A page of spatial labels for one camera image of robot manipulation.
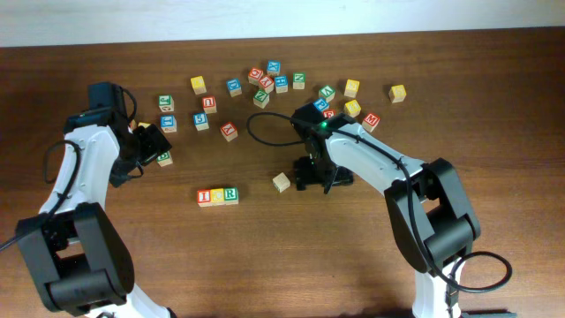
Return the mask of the blue H block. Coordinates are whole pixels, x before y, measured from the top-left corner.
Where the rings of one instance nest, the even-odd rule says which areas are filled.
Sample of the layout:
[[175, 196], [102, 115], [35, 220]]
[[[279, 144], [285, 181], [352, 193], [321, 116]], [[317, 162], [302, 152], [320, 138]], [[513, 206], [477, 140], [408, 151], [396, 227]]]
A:
[[275, 77], [275, 91], [277, 94], [286, 93], [288, 91], [288, 80], [285, 75]]

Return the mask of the red U block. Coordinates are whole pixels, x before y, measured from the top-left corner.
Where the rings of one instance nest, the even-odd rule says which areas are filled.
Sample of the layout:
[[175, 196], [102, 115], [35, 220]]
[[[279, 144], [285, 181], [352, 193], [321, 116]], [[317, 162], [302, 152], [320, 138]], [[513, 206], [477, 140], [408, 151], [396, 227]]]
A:
[[206, 96], [202, 98], [202, 107], [206, 114], [217, 112], [217, 102], [214, 96]]

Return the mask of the red X block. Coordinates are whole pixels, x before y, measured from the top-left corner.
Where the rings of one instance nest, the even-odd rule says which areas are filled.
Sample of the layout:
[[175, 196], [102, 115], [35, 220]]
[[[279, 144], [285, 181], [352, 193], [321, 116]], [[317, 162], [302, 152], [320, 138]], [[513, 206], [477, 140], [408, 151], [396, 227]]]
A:
[[264, 75], [259, 79], [258, 86], [260, 90], [270, 94], [275, 89], [275, 82], [270, 76]]

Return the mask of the yellow S block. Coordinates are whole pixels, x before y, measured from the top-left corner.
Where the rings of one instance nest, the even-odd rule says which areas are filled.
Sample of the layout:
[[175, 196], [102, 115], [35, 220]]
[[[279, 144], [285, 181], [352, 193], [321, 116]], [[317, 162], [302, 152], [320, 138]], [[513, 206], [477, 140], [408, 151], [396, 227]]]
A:
[[407, 93], [404, 85], [394, 85], [389, 89], [388, 96], [392, 103], [403, 102]]

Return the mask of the green N block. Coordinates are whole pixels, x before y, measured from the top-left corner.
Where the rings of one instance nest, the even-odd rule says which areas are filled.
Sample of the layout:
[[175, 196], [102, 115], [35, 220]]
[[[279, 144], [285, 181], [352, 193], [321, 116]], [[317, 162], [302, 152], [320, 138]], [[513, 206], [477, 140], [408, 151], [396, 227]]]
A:
[[292, 76], [292, 86], [295, 90], [303, 90], [305, 88], [305, 73], [294, 72]]

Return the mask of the red A block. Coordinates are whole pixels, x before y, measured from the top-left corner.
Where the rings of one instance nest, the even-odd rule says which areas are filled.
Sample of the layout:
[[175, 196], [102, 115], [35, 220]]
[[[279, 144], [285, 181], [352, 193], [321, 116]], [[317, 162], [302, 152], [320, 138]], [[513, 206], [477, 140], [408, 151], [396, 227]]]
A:
[[281, 193], [290, 187], [291, 182], [289, 178], [281, 172], [273, 178], [273, 185], [275, 186], [275, 189]]

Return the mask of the green Z block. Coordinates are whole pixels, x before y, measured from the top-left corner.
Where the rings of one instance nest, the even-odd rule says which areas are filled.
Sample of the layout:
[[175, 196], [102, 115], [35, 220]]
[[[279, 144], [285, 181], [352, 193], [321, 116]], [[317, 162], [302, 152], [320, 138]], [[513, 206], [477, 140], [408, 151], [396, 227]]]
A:
[[261, 89], [253, 96], [253, 104], [261, 109], [264, 109], [268, 105], [269, 101], [269, 93]]

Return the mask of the green J block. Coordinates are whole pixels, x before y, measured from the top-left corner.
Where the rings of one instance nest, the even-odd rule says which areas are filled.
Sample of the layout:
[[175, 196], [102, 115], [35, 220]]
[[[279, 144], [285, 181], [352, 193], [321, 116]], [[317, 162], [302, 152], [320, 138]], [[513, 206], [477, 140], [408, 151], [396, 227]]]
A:
[[173, 112], [175, 109], [175, 103], [172, 95], [159, 95], [158, 107], [161, 112]]

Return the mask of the yellow C block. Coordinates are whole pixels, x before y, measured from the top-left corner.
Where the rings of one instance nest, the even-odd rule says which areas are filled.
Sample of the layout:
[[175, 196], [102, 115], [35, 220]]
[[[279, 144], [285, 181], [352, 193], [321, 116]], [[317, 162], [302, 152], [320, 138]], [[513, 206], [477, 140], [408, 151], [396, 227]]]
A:
[[210, 199], [213, 206], [221, 206], [225, 204], [225, 196], [223, 188], [215, 188], [210, 190]]

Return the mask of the red E block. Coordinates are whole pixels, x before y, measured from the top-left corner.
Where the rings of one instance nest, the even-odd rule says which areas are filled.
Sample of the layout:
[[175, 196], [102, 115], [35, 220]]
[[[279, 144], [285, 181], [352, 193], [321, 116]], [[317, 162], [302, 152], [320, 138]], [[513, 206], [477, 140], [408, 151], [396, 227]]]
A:
[[322, 112], [324, 118], [331, 118], [334, 117], [336, 115], [336, 112], [334, 110], [324, 110]]

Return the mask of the yellow block upper right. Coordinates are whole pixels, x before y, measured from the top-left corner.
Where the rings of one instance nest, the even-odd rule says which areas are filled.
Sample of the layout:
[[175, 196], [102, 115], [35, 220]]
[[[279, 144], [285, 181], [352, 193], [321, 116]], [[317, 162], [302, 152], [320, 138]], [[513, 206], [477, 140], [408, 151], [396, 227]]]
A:
[[348, 79], [345, 84], [344, 95], [349, 98], [355, 98], [358, 94], [360, 82], [354, 79]]

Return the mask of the green R block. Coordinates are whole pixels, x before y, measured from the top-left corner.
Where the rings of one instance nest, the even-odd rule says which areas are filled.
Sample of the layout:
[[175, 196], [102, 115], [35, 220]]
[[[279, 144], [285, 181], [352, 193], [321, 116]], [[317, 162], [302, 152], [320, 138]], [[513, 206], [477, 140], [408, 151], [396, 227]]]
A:
[[224, 203], [226, 205], [236, 205], [239, 203], [239, 193], [236, 187], [226, 187], [223, 189]]

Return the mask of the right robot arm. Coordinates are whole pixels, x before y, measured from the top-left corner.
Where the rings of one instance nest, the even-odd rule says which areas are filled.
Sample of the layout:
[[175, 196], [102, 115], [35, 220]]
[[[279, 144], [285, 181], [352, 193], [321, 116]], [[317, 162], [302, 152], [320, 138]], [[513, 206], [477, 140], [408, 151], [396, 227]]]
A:
[[475, 291], [461, 285], [461, 271], [481, 229], [453, 165], [404, 156], [344, 114], [295, 113], [291, 123], [308, 153], [298, 182], [329, 191], [358, 175], [384, 196], [396, 245], [416, 274], [413, 315], [461, 316], [460, 293]]

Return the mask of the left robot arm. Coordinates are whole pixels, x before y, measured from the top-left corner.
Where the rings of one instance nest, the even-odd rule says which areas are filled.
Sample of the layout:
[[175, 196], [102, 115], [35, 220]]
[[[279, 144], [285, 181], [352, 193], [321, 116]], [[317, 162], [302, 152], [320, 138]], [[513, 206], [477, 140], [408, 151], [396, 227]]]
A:
[[171, 145], [155, 125], [132, 130], [111, 109], [69, 117], [62, 142], [51, 194], [15, 230], [42, 304], [72, 316], [173, 316], [136, 285], [132, 257], [105, 212], [108, 187], [120, 186]]

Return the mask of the red I block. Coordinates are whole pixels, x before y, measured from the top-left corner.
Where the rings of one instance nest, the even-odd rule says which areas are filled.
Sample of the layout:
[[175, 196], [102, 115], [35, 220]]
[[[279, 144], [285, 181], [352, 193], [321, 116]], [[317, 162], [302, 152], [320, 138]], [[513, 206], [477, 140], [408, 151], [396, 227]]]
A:
[[209, 207], [212, 205], [211, 193], [209, 189], [197, 191], [197, 203], [201, 208]]

